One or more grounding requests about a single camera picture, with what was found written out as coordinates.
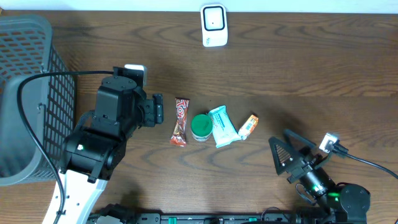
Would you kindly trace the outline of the red Top candy bar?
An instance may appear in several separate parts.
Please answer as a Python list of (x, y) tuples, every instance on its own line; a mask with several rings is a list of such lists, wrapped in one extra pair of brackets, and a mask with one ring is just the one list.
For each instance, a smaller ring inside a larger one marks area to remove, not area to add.
[(187, 123), (187, 111), (189, 102), (190, 100), (188, 99), (175, 99), (177, 121), (174, 127), (172, 137), (170, 138), (170, 143), (180, 147), (185, 147), (187, 145), (185, 139), (185, 128)]

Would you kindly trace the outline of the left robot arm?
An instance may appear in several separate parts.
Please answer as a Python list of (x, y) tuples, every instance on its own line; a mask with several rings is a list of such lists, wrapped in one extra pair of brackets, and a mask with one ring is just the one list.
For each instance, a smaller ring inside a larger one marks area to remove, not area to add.
[(81, 116), (65, 138), (59, 176), (44, 223), (86, 223), (90, 212), (141, 127), (164, 120), (163, 96), (148, 98), (146, 67), (115, 67), (102, 80), (94, 110)]

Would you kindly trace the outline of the teal wet wipes pack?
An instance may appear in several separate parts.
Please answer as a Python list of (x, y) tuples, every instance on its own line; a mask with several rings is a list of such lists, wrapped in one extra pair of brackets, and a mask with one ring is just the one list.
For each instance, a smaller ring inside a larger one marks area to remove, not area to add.
[(224, 147), (231, 144), (234, 141), (241, 140), (235, 130), (228, 113), (226, 106), (222, 105), (208, 113), (213, 123), (213, 137), (215, 139), (216, 148)]

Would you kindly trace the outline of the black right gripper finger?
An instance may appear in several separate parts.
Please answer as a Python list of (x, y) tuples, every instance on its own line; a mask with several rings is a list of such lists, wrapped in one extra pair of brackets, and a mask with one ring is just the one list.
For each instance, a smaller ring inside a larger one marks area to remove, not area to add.
[(308, 140), (307, 138), (293, 132), (292, 130), (285, 129), (283, 132), (284, 139), (286, 142), (292, 146), (294, 149), (301, 149), (304, 147), (308, 147), (310, 149), (315, 148), (317, 145)]
[(284, 172), (288, 172), (292, 176), (302, 175), (303, 155), (301, 153), (276, 137), (271, 137), (269, 144), (277, 175)]

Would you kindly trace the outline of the green lid plastic jar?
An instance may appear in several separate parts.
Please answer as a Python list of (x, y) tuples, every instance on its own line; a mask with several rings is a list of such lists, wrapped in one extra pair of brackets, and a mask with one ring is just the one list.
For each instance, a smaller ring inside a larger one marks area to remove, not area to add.
[(192, 136), (196, 141), (207, 141), (213, 132), (213, 122), (207, 114), (198, 114), (191, 122)]

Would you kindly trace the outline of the orange tissue pack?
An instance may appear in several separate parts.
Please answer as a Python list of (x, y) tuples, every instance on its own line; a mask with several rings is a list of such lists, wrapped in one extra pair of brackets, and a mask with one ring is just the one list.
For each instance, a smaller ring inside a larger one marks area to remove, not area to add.
[(240, 127), (238, 131), (238, 136), (241, 138), (241, 140), (246, 140), (248, 136), (254, 131), (258, 124), (259, 118), (252, 114), (250, 117), (246, 120), (246, 122)]

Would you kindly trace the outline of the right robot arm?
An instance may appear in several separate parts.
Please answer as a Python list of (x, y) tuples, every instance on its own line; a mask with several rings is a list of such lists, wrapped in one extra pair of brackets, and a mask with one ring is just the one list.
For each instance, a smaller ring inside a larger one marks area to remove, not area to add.
[[(323, 166), (337, 153), (348, 150), (340, 145), (334, 134), (326, 133), (319, 146), (297, 133), (286, 129), (284, 141), (269, 138), (269, 145), (278, 175), (290, 176), (287, 181), (301, 185), (304, 193), (299, 195), (311, 207), (300, 208), (291, 213), (281, 213), (275, 223), (366, 223), (371, 194), (364, 187), (346, 182), (336, 184)], [(314, 154), (318, 147), (326, 156)]]

